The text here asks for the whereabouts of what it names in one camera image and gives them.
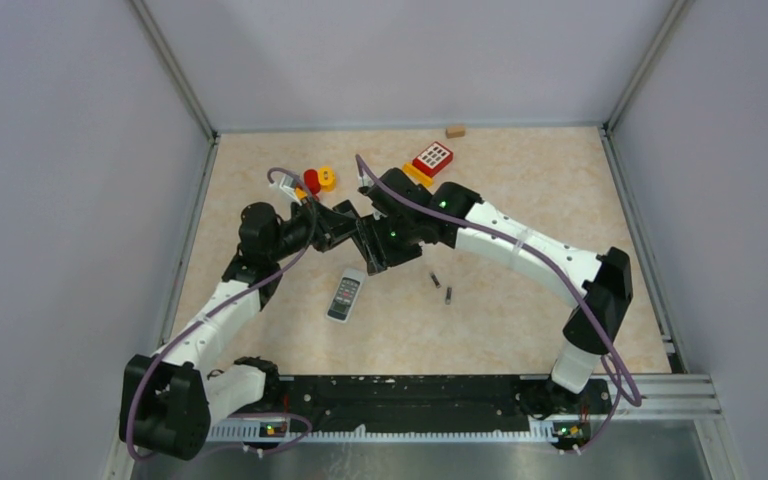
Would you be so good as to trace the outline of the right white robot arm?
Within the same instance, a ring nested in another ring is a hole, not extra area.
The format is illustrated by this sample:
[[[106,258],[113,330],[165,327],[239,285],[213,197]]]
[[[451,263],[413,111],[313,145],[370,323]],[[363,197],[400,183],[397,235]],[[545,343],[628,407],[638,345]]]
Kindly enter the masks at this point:
[[[615,346],[633,299],[625,251],[612,247],[597,254],[572,247],[512,219],[460,184],[445,182],[430,192],[399,169],[377,176],[362,157],[355,160],[360,190],[386,225],[380,245],[403,252],[442,243],[524,275],[571,306],[562,330],[565,342],[546,385],[554,409],[572,412],[582,404],[585,383],[598,365],[621,395],[640,404],[639,388]]]

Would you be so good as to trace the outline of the white remote control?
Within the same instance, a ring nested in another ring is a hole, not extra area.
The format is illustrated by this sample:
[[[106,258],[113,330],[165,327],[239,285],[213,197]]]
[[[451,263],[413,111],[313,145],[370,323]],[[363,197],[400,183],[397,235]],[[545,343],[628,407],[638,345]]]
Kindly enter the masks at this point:
[[[343,271],[326,309],[328,320],[346,323],[351,318],[366,278],[367,274],[358,269],[347,268]]]

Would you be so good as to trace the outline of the black remote control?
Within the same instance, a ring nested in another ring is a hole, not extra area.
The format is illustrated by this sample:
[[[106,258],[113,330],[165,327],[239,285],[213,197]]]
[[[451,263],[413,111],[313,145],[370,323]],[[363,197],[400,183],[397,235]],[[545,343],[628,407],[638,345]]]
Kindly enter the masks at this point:
[[[358,220],[356,222],[356,231],[352,238],[359,253],[366,262],[368,275],[377,275],[388,269],[378,235],[369,222]]]

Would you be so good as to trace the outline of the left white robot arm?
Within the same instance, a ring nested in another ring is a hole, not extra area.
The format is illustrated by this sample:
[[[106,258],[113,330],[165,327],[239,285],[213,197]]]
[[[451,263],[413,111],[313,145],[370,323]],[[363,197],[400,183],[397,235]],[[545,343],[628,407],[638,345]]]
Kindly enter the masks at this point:
[[[190,460],[209,430],[242,407],[262,414],[277,407],[281,388],[257,366],[208,374],[268,304],[283,274],[308,248],[325,252],[356,234],[359,215],[350,201],[329,208],[305,199],[292,205],[288,219],[266,202],[245,207],[240,219],[236,252],[207,303],[153,355],[126,365],[120,438],[137,461],[154,454]]]

